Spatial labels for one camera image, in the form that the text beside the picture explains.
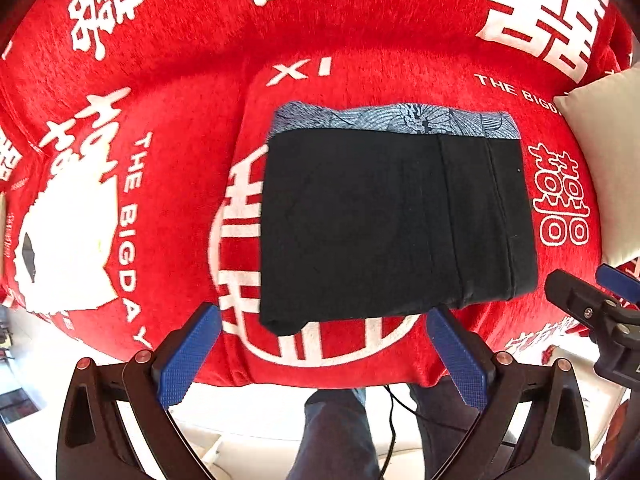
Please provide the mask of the black pants with patterned trim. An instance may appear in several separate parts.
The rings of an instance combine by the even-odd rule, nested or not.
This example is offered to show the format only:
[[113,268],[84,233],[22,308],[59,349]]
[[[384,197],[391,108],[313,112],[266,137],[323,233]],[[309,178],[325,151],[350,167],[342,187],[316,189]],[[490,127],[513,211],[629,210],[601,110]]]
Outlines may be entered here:
[[386,318],[535,290],[521,135],[505,112],[279,107],[260,216],[259,319]]

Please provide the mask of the beige pillow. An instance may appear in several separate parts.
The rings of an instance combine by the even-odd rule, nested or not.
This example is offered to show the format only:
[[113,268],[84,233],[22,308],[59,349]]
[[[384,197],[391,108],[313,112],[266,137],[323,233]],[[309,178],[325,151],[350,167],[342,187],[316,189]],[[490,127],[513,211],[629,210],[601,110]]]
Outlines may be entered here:
[[639,255],[639,66],[553,99],[585,157],[596,191],[602,261]]

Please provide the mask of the person's legs in jeans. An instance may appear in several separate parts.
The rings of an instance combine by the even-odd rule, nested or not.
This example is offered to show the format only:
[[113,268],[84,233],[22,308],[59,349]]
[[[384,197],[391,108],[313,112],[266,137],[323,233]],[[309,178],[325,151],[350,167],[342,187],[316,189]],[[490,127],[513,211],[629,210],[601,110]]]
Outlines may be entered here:
[[[416,404],[424,477],[446,462],[477,418],[448,376],[433,387],[409,386]],[[381,469],[366,411],[366,390],[318,390],[305,403],[303,437],[290,479],[378,479]]]

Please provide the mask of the red pillow with white characters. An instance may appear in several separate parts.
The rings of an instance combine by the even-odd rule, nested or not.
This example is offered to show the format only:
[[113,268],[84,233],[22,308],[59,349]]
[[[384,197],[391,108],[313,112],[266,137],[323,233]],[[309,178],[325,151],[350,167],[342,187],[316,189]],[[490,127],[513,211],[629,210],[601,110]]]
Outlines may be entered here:
[[23,114],[5,84],[1,84],[1,191],[35,194],[43,189],[48,156],[38,146],[40,126]]

